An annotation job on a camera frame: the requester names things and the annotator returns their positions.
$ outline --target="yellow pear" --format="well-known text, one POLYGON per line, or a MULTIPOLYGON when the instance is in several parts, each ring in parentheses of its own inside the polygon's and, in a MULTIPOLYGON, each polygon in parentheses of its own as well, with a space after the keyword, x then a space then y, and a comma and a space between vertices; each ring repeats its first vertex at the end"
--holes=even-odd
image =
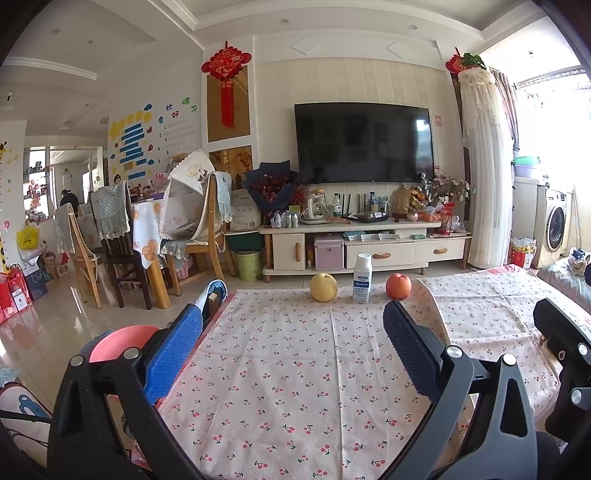
POLYGON ((317 273, 310 280, 310 293, 315 300, 331 301, 338 291, 335 278, 328 273, 317 273))

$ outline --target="white cabinet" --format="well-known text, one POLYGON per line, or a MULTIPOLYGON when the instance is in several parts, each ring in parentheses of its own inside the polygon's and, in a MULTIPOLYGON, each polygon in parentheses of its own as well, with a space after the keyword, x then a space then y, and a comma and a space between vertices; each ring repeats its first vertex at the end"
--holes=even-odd
POLYGON ((306 237, 303 233, 273 235, 275 270, 306 269, 306 237))

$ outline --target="drawer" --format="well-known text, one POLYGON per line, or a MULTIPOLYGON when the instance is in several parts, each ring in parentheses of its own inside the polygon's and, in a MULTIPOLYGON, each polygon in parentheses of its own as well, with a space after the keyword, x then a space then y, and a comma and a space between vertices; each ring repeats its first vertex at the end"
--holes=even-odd
POLYGON ((355 268, 358 254, 370 254, 373 267, 387 267, 414 263, 413 253, 412 242, 347 245, 347 268, 355 268))
POLYGON ((464 238, 418 241, 414 244, 416 263, 454 260, 464 256, 464 238))

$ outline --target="ceiling molding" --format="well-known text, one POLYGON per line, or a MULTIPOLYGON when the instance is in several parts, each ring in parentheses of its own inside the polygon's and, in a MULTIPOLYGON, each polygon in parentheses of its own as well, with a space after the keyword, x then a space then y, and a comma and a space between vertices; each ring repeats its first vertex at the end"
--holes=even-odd
POLYGON ((484 40, 482 32, 463 22, 445 15, 431 12, 413 5, 399 4, 389 0, 254 0, 245 4, 235 5, 201 15, 196 31, 211 27, 237 18, 261 15, 296 8, 333 7, 333 8, 364 8, 421 18, 445 27, 461 31, 478 40, 484 40))
POLYGON ((168 3, 170 1, 176 1, 176 0, 148 0, 148 2, 150 2, 154 7, 156 7, 158 9, 158 11, 160 11, 160 13, 162 13, 173 24, 175 24, 177 27, 179 27, 182 30, 182 32, 186 36, 188 36, 193 43, 195 43, 196 46, 198 46, 202 50, 205 50, 205 47, 203 46, 203 44, 198 39, 196 39, 195 36, 193 35, 193 31, 195 31, 197 28, 190 29, 187 26, 187 24, 185 23, 185 21, 182 20, 180 17, 178 17, 178 15, 168 6, 168 3))
POLYGON ((544 11, 533 2, 524 2, 517 5, 482 31, 485 43, 479 47, 478 53, 485 51, 509 35, 545 16, 544 11))
POLYGON ((97 74, 89 70, 79 69, 71 65, 56 63, 55 61, 31 59, 28 57, 6 57, 4 65, 13 65, 16 67, 32 67, 35 69, 53 70, 54 72, 63 72, 70 75, 84 77, 90 80, 96 80, 97 74))
POLYGON ((179 17, 179 19, 181 19, 183 23, 187 25, 192 31, 197 29, 199 20, 191 13, 191 11, 181 0, 162 0, 162 3, 171 9, 173 13, 179 17))

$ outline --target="metal screw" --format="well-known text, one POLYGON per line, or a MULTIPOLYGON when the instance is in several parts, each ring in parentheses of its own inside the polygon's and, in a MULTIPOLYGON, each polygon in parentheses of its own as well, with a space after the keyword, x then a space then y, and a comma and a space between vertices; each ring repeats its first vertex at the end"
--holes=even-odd
POLYGON ((583 394, 581 393, 581 391, 578 388, 575 388, 571 393, 570 393, 570 401, 574 404, 574 405, 578 405, 581 400, 583 399, 583 394))
POLYGON ((123 356, 127 360, 133 360, 134 358, 138 358, 139 357, 139 349, 137 349, 134 346, 131 348, 128 348, 125 352, 123 352, 123 356))
POLYGON ((446 352, 452 358, 460 358, 462 356, 462 350, 455 345, 447 347, 446 352))
POLYGON ((70 365, 73 367, 79 367, 82 365, 83 361, 84 361, 84 357, 82 355, 74 355, 70 359, 70 365))
POLYGON ((510 353, 503 355, 503 361, 511 367, 517 363, 517 359, 510 353))

